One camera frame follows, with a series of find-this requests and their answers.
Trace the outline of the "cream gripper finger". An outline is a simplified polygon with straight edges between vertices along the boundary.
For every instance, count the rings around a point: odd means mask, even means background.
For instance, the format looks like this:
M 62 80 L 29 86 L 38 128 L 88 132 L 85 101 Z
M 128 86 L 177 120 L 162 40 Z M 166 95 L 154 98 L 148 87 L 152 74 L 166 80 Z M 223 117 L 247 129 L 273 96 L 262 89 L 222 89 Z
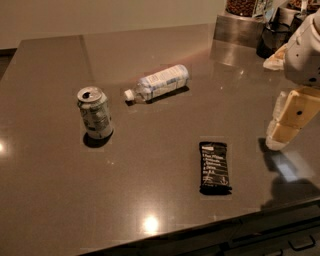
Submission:
M 279 96 L 277 97 L 274 110 L 273 110 L 273 118 L 275 120 L 279 120 L 280 117 L 282 116 L 287 98 L 288 98 L 288 93 L 286 91 L 281 91 Z
M 267 131 L 266 146 L 273 151 L 282 150 L 320 112 L 320 90 L 299 87 L 291 90 L 279 120 L 272 115 Z

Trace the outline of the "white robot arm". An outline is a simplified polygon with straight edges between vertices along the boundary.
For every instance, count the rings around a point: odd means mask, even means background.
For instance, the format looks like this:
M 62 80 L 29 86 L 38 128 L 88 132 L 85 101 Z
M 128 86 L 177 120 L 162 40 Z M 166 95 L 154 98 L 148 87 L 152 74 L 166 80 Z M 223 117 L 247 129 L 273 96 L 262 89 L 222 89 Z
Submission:
M 281 91 L 266 132 L 266 146 L 283 149 L 320 112 L 320 10 L 305 18 L 284 51 L 285 77 L 297 85 Z

